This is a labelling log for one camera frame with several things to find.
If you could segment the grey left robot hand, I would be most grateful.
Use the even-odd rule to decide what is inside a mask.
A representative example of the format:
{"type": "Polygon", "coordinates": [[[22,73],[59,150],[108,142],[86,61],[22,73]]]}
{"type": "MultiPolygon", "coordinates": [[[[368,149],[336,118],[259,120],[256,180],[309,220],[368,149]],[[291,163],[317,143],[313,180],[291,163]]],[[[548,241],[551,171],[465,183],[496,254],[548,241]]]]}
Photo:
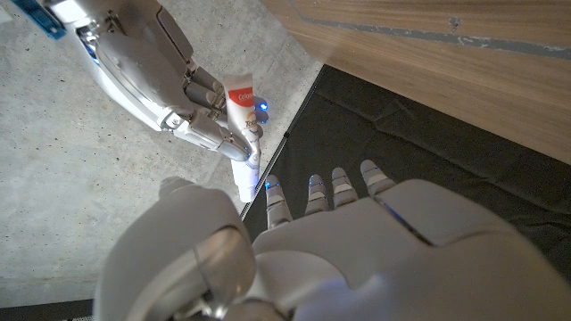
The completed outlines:
{"type": "Polygon", "coordinates": [[[228,196],[181,177],[122,234],[97,282],[97,320],[567,320],[570,286],[513,226],[371,160],[359,198],[313,176],[293,218],[274,176],[251,238],[228,196]]]}

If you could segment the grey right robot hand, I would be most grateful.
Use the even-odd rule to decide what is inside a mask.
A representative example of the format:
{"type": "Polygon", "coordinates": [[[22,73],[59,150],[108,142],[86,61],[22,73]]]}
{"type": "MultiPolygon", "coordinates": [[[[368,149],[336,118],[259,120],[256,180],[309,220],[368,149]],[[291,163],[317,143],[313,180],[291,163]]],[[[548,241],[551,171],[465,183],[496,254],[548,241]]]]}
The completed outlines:
{"type": "Polygon", "coordinates": [[[148,127],[233,161],[259,157],[228,107],[228,86],[194,61],[186,35],[159,2],[53,0],[44,7],[95,82],[148,127]]]}

